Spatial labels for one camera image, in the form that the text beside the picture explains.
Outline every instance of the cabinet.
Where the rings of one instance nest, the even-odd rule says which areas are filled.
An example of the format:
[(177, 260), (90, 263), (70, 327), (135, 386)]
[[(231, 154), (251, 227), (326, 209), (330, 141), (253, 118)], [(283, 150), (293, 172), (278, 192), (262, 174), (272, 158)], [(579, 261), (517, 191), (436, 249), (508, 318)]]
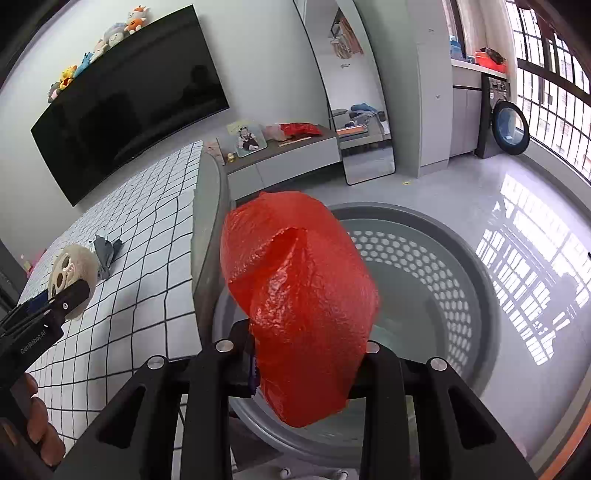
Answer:
[(480, 90), (454, 86), (450, 157), (471, 152), (476, 148), (480, 127), (481, 97)]
[(230, 196), (238, 200), (303, 173), (341, 161), (335, 132), (317, 125), (321, 137), (288, 145), (269, 140), (267, 148), (224, 166)]

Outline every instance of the drawer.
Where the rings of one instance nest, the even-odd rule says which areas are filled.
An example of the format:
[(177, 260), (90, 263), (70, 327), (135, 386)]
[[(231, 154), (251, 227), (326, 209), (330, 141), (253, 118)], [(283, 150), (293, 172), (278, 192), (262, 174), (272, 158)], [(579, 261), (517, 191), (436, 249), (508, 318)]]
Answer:
[(256, 165), (235, 171), (228, 175), (228, 183), (230, 185), (230, 197), (232, 200), (250, 195), (265, 188), (261, 180), (261, 176), (256, 169)]
[(267, 158), (257, 163), (256, 167), (264, 186), (270, 187), (281, 181), (337, 162), (340, 162), (339, 145), (336, 138), (329, 138)]

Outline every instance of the plush toy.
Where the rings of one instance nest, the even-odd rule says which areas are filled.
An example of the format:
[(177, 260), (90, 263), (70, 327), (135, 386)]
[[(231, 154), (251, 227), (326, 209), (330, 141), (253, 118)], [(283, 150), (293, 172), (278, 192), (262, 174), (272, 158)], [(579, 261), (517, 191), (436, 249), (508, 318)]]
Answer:
[(109, 37), (109, 48), (113, 48), (115, 45), (117, 45), (118, 43), (120, 43), (124, 38), (125, 37), (124, 37), (123, 32), (113, 33)]
[(88, 65), (90, 65), (90, 62), (92, 61), (92, 57), (93, 57), (93, 54), (91, 52), (87, 52), (84, 54), (84, 58), (82, 59), (82, 63), (80, 63), (80, 65), (78, 65), (78, 68), (74, 72), (74, 78), (78, 77), (79, 74), (81, 74), (83, 71), (85, 71), (87, 69)]
[(99, 58), (103, 53), (105, 53), (106, 49), (109, 48), (109, 39), (104, 41), (102, 38), (96, 43), (95, 45), (95, 54), (90, 59), (90, 63), (93, 63), (97, 58)]
[(47, 92), (47, 103), (52, 103), (52, 101), (60, 94), (60, 91), (60, 82), (55, 82), (51, 85), (49, 92)]
[(72, 82), (77, 68), (78, 65), (72, 65), (61, 73), (60, 90), (64, 90)]
[(127, 26), (127, 23), (123, 23), (123, 22), (117, 22), (116, 24), (111, 25), (109, 28), (107, 28), (105, 30), (105, 35), (103, 35), (103, 38), (105, 39), (105, 42), (109, 42), (109, 39), (115, 35), (116, 33), (123, 33), (123, 31), (125, 30), (125, 27)]
[(148, 7), (142, 7), (141, 5), (134, 8), (127, 15), (127, 26), (125, 31), (130, 34), (140, 30), (148, 23)]

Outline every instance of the countertop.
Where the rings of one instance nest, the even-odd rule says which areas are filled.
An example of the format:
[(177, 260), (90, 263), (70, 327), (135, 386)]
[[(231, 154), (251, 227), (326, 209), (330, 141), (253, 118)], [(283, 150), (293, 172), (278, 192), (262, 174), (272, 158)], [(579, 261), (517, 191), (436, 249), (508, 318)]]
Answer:
[(489, 75), (494, 75), (495, 77), (500, 77), (502, 79), (506, 79), (507, 75), (505, 73), (497, 72), (496, 70), (487, 69), (486, 67), (482, 67), (480, 65), (476, 65), (474, 63), (469, 63), (467, 61), (461, 61), (456, 59), (451, 59), (452, 67), (459, 67), (461, 69), (468, 69), (474, 70), (476, 72), (488, 73)]

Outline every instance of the washing machine door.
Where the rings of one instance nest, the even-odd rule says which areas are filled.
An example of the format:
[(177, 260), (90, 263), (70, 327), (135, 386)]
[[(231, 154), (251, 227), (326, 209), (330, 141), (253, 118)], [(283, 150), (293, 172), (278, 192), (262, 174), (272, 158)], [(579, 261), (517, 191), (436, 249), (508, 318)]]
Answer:
[(492, 111), (492, 134), (509, 155), (519, 155), (530, 144), (530, 128), (523, 112), (511, 102), (501, 100)]

